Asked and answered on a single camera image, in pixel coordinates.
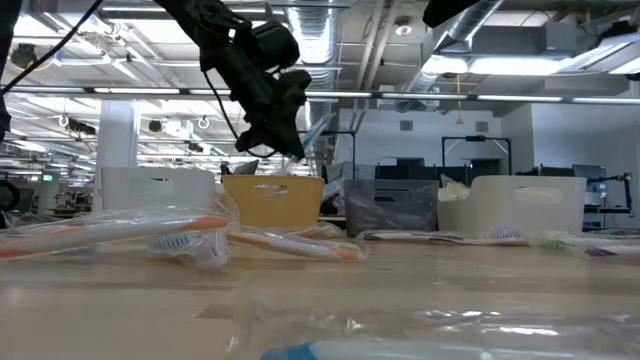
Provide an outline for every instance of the metal frame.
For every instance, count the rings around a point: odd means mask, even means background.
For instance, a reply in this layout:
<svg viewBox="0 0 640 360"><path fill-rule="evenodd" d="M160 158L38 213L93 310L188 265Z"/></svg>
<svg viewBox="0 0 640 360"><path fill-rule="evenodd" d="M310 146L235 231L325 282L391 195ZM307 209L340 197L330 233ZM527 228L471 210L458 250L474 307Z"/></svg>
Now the metal frame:
<svg viewBox="0 0 640 360"><path fill-rule="evenodd" d="M455 140L453 145L451 145L448 149L446 148L446 144L448 140ZM447 166L447 154L453 150L453 148L460 143L460 141L466 142L487 142L493 141L493 143L504 152L509 159L509 175L513 175L513 158L511 155L511 138L500 138L500 137L487 137L487 136L443 136L442 137L442 167ZM504 141L507 144L507 148L505 149L498 143L498 141Z"/></svg>

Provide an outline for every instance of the plastic container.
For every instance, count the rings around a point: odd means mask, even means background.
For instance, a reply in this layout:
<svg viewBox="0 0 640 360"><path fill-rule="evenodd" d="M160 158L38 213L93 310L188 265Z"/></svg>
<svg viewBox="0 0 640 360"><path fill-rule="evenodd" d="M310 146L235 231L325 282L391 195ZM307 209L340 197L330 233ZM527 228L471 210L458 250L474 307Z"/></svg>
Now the plastic container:
<svg viewBox="0 0 640 360"><path fill-rule="evenodd" d="M210 171L167 168L102 168L102 208L132 210L141 207L208 208L215 195Z"/></svg>
<svg viewBox="0 0 640 360"><path fill-rule="evenodd" d="M441 231L580 232L585 188L584 178L482 176L468 198L438 204L438 224Z"/></svg>
<svg viewBox="0 0 640 360"><path fill-rule="evenodd" d="M365 230L435 230L437 181L345 180L344 191L349 237Z"/></svg>
<svg viewBox="0 0 640 360"><path fill-rule="evenodd" d="M240 223L254 227L315 226L324 180L303 176L228 175L224 188L240 212Z"/></svg>

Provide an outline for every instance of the pipe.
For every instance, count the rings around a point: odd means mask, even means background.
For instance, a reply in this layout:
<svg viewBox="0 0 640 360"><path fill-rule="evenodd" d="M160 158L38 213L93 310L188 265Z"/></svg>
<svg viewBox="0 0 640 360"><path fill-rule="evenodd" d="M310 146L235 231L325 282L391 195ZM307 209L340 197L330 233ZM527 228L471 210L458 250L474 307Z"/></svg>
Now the pipe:
<svg viewBox="0 0 640 360"><path fill-rule="evenodd" d="M423 54L423 65L429 61L433 51L442 49L444 47L451 46L455 43L464 43L464 50L471 50L471 39L480 30L482 25L491 17L491 15L498 10L500 5L504 3L504 0L480 0L474 6L467 8L465 11L457 15L453 20L450 20L450 25L445 30L443 36L436 36L429 40L433 40L433 49L430 49L430 53ZM429 29L429 35L434 35L433 29ZM439 73L424 72L422 69L411 78L411 81L403 87L403 92L427 92L431 90L435 84ZM396 105L396 111L406 112L409 110L424 110L428 107L425 102L399 102Z"/></svg>
<svg viewBox="0 0 640 360"><path fill-rule="evenodd" d="M391 28L396 20L396 14L398 13L398 8L402 4L402 0L392 0L391 7L387 12L387 21L384 25L384 29L382 30L382 35L380 36L380 40L376 45L376 53L373 56L373 62L371 64L371 69L367 74L367 80L365 81L364 88L371 89L373 85L373 80L376 78L376 74L378 73L378 66L380 66L380 60L382 60L382 55L384 54L384 50L387 46L387 41L389 40L389 33L391 32Z"/></svg>
<svg viewBox="0 0 640 360"><path fill-rule="evenodd" d="M359 90L364 80L364 74L367 71L367 65L369 65L369 58L371 57L371 50L373 50L373 43L376 40L378 34L378 26L380 26L380 20L382 19L382 8L384 7L384 0L377 0L375 8L373 9L373 15L371 18L371 28L369 30L369 36L367 37L367 43L362 53L362 60L360 61L360 69L358 69L358 77L356 79L356 90Z"/></svg>

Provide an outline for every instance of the yellow bin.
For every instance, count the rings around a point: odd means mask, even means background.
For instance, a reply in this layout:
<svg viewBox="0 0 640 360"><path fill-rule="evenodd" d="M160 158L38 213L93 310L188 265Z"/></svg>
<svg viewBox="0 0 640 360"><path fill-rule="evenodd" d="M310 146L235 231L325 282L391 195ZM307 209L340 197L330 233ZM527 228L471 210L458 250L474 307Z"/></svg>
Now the yellow bin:
<svg viewBox="0 0 640 360"><path fill-rule="evenodd" d="M229 175L223 178L240 210L240 223L255 227L315 226L324 180L307 176Z"/></svg>

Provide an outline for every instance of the white pillar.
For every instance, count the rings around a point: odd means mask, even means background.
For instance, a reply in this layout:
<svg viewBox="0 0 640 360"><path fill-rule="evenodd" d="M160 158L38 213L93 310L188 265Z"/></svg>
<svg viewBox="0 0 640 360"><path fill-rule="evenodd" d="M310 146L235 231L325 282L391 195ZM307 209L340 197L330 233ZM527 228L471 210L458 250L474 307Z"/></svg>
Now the white pillar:
<svg viewBox="0 0 640 360"><path fill-rule="evenodd" d="M60 192L60 173L45 171L39 185L38 215L51 215L53 214L51 209L56 207L56 195Z"/></svg>
<svg viewBox="0 0 640 360"><path fill-rule="evenodd" d="M136 167L140 114L134 101L102 101L93 211L102 210L103 167Z"/></svg>

